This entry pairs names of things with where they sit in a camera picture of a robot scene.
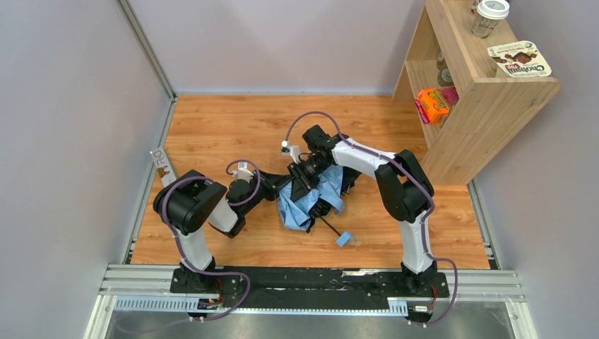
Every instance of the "wooden tabletop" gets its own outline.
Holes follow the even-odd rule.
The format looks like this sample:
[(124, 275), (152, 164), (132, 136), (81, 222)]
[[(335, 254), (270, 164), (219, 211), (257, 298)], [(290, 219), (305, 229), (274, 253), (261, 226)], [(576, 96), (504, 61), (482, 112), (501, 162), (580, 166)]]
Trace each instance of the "wooden tabletop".
[[(386, 96), (277, 95), (179, 97), (165, 143), (178, 175), (197, 170), (228, 186), (229, 162), (247, 158), (261, 170), (286, 173), (290, 158), (280, 154), (280, 142), (293, 119), (303, 112), (332, 114), (341, 130), (356, 141), (391, 152), (405, 148), (419, 159), (426, 153), (422, 129), (413, 105), (391, 103)], [(333, 125), (324, 117), (301, 120), (290, 142), (307, 150), (301, 135), (314, 124), (329, 134)], [(131, 263), (179, 262), (168, 228), (152, 208), (162, 189), (155, 178)], [(204, 225), (208, 247), (218, 265), (397, 268), (403, 247), (398, 223), (385, 211), (376, 182), (362, 175), (345, 210), (327, 220), (341, 232), (350, 231), (354, 244), (338, 247), (337, 236), (321, 221), (307, 234), (283, 227), (276, 202), (263, 201), (246, 217), (234, 239)], [(489, 268), (465, 186), (435, 186), (437, 209), (431, 216), (433, 253), (452, 258), (459, 268)]]

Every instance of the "white wall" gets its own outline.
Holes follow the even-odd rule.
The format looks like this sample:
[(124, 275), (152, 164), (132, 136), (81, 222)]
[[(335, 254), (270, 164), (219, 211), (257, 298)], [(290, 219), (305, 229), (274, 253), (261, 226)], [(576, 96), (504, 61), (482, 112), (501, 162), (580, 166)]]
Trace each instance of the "white wall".
[(420, 0), (131, 0), (179, 92), (391, 93)]
[(499, 257), (518, 271), (542, 339), (599, 337), (598, 11), (513, 2), (516, 36), (537, 44), (562, 90), (478, 176)]
[(118, 6), (0, 1), (0, 333), (81, 338), (167, 99)]

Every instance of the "white lid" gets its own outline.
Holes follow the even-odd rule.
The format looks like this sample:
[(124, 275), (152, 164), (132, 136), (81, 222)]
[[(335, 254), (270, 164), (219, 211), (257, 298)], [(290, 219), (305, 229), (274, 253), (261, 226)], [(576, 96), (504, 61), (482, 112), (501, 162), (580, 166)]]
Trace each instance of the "white lid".
[(505, 0), (482, 0), (476, 6), (476, 11), (485, 18), (501, 20), (507, 18), (509, 4)]

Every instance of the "orange box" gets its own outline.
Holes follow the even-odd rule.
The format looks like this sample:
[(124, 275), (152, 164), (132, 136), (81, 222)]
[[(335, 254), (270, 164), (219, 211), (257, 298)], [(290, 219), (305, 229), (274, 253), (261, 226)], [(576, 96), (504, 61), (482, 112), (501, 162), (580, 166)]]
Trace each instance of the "orange box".
[(441, 91), (436, 88), (421, 90), (414, 102), (420, 118), (426, 124), (438, 124), (451, 110)]

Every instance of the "yogurt package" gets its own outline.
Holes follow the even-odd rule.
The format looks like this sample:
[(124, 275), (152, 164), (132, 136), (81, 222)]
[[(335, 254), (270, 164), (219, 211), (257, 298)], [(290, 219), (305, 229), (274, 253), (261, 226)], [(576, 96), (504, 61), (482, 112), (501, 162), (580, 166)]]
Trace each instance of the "yogurt package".
[(508, 76), (523, 78), (549, 76), (551, 67), (545, 61), (535, 44), (530, 41), (518, 41), (489, 47), (489, 56)]

